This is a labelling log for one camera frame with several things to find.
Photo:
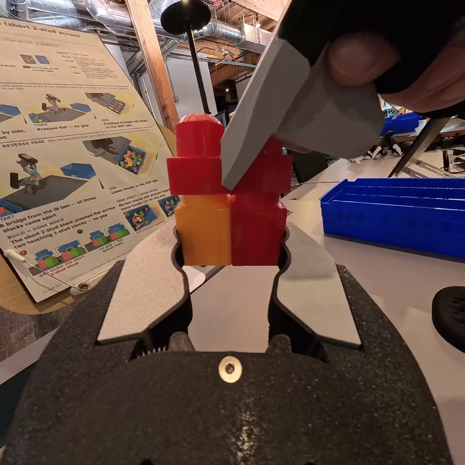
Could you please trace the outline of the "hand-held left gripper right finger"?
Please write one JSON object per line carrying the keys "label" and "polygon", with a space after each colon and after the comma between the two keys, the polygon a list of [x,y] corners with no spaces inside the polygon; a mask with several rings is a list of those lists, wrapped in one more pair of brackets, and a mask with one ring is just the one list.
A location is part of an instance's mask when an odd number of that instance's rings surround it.
{"label": "hand-held left gripper right finger", "polygon": [[362,342],[332,256],[287,222],[270,304],[317,340],[350,349]]}

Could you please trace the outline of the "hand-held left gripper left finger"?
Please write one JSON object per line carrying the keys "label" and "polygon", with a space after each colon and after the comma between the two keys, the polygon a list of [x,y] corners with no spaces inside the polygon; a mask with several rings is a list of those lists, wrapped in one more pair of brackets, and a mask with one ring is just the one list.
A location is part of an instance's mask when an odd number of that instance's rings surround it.
{"label": "hand-held left gripper left finger", "polygon": [[141,341],[167,346],[175,332],[187,332],[193,310],[174,223],[166,223],[129,253],[97,341]]}

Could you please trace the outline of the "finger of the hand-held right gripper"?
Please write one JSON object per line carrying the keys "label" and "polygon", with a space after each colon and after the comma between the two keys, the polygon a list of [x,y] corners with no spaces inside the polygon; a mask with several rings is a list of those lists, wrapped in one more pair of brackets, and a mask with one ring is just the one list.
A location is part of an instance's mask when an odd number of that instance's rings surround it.
{"label": "finger of the hand-held right gripper", "polygon": [[324,48],[314,65],[284,39],[272,39],[221,139],[222,185],[232,190],[269,138],[296,152],[353,159],[381,134],[374,84],[337,85]]}
{"label": "finger of the hand-held right gripper", "polygon": [[441,130],[447,125],[451,120],[451,117],[434,119],[428,119],[424,128],[420,131],[418,136],[415,138],[413,143],[410,145],[410,148],[406,151],[404,155],[401,156],[400,160],[394,166],[392,171],[387,176],[388,178],[398,176],[403,169],[412,161],[413,157],[416,155],[423,154],[427,147],[433,142],[433,140],[440,134]]}

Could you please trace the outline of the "orange one-stud toy block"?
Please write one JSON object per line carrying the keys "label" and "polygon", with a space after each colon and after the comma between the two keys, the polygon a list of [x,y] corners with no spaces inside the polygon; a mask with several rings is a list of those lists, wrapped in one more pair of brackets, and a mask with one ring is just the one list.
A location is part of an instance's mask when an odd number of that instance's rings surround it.
{"label": "orange one-stud toy block", "polygon": [[229,194],[185,195],[175,209],[184,265],[231,265]]}

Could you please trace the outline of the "red one-stud toy block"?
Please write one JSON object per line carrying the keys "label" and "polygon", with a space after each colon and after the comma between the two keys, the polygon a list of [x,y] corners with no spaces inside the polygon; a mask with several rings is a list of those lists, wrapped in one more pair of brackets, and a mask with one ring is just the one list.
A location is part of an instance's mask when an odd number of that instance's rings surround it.
{"label": "red one-stud toy block", "polygon": [[285,235],[287,209],[279,194],[231,196],[233,266],[276,266]]}

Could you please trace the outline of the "red two-stud toy block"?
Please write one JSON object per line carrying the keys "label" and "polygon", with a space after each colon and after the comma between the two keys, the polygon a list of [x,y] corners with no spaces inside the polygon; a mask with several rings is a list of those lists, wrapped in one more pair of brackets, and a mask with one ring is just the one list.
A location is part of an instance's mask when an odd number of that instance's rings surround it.
{"label": "red two-stud toy block", "polygon": [[236,187],[221,184],[220,140],[224,125],[211,114],[185,115],[176,125],[177,156],[167,160],[172,195],[284,194],[290,191],[293,159],[269,139]]}

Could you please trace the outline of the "person's right hand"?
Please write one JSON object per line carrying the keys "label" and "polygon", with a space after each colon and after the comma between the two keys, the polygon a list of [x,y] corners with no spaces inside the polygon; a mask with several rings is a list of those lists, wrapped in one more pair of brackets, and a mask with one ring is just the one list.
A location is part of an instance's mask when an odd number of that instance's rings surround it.
{"label": "person's right hand", "polygon": [[276,28],[335,83],[374,84],[390,104],[430,118],[464,115],[459,1],[288,1]]}

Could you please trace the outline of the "blue plastic bin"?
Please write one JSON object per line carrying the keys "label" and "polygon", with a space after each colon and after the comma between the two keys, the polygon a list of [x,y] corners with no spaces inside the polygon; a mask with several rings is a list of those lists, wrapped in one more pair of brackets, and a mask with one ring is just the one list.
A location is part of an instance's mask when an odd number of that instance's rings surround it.
{"label": "blue plastic bin", "polygon": [[389,131],[393,132],[393,134],[413,132],[418,127],[421,118],[422,116],[415,112],[399,113],[394,119],[392,116],[386,117],[380,135],[382,137]]}
{"label": "blue plastic bin", "polygon": [[464,178],[358,178],[320,198],[324,233],[463,259]]}

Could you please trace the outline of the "black round lamp on pole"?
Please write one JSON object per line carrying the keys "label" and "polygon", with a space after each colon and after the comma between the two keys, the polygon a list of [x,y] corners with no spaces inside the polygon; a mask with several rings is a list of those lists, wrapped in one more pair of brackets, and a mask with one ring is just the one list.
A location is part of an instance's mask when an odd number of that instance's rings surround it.
{"label": "black round lamp on pole", "polygon": [[200,0],[182,0],[168,6],[160,16],[162,28],[170,34],[186,35],[204,113],[210,114],[201,70],[194,43],[194,31],[201,30],[211,20],[209,6]]}

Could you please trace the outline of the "black perforated foam pad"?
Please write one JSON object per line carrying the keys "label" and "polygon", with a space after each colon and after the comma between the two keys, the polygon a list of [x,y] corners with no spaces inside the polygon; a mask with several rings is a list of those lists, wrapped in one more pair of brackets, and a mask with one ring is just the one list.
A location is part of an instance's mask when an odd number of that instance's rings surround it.
{"label": "black perforated foam pad", "polygon": [[447,343],[465,352],[465,287],[446,287],[435,294],[432,322]]}

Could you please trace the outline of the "printed instruction poster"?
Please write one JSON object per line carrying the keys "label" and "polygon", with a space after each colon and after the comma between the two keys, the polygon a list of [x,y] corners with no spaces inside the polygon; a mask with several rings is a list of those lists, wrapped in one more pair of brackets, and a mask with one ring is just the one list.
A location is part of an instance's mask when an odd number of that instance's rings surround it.
{"label": "printed instruction poster", "polygon": [[35,303],[173,218],[155,119],[94,33],[1,18],[1,252]]}

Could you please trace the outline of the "silver ventilation duct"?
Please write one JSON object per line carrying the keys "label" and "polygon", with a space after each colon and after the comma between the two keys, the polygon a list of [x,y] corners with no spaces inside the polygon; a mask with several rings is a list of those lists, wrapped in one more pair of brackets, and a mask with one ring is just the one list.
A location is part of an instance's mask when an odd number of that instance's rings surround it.
{"label": "silver ventilation duct", "polygon": [[[172,4],[178,3],[179,0],[151,0],[149,9],[155,26],[161,26],[160,18],[162,13]],[[266,44],[271,37],[271,32],[244,24],[240,27],[230,25],[217,19],[211,19],[210,22],[200,30],[193,31],[195,39],[206,37],[216,37],[226,41],[240,44],[246,40],[255,43]]]}

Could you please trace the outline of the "wooden post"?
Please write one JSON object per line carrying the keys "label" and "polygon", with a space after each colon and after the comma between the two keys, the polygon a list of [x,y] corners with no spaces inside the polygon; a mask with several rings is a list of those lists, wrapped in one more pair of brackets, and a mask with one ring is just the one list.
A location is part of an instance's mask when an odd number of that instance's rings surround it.
{"label": "wooden post", "polygon": [[166,65],[146,0],[126,0],[126,7],[143,55],[148,76],[158,96],[166,126],[175,132],[179,122]]}

